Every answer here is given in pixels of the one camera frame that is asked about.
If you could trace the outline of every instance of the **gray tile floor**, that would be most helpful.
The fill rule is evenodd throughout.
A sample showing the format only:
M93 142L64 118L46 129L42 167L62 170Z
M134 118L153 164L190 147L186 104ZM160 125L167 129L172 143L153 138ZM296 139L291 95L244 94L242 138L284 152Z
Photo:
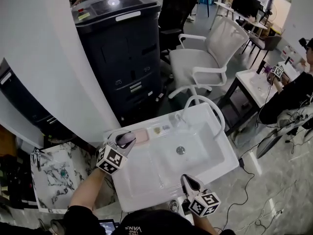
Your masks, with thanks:
M215 7L210 7L210 18L206 16L206 7L200 5L196 20L193 23L185 24L185 33L205 36L211 25ZM197 44L186 40L186 47L197 47ZM212 93L207 96L216 100L222 96L232 83L235 73L248 69L251 65L257 51L255 50L249 56L250 47L247 48L244 55L238 53L231 59L227 68L228 82L220 88L213 88ZM258 66L264 53L260 53L254 69ZM275 64L280 60L279 53L270 52L267 61ZM164 70L170 67L163 64ZM178 100L168 101L165 99L160 114L173 111L183 107L188 95L179 95ZM257 144L268 132L264 129L259 135L250 140L245 147L236 148L235 152L241 156L248 148ZM295 144L303 143L302 131L297 135L293 142ZM226 228L233 229L238 235L299 235L306 233L313 221L313 143L310 141L304 145L297 145L292 154L292 144L285 143L288 137L283 137L277 145L264 157L257 160L255 157L256 149L243 156L245 169L254 173L254 178L249 182L246 190L248 200L243 206L232 206L229 211L228 224ZM245 185L251 175L246 174L240 167L215 180L209 185L209 188L216 192L222 201L217 212L209 216L214 227L222 228L226 223L226 213L232 203L243 203L246 200ZM37 218L43 219L44 223L49 223L53 218L61 218L56 214L39 213L37 210L12 210L14 224L36 228L38 226ZM103 208L97 212L99 218L114 218L119 221L126 213L121 213L118 203L110 208ZM260 219L267 228L257 226L255 220ZM9 220L9 218L0 212L0 221Z

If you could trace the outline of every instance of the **black shirt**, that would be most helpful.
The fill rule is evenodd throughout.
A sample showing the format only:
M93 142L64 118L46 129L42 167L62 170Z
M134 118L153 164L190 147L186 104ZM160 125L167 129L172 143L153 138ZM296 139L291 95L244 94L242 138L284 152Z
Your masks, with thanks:
M66 235L89 234L105 235L98 218L92 211L82 206L72 206L64 216ZM127 215L112 235L210 235L210 233L193 226L179 214L165 210L135 211ZM234 235L225 230L222 235Z

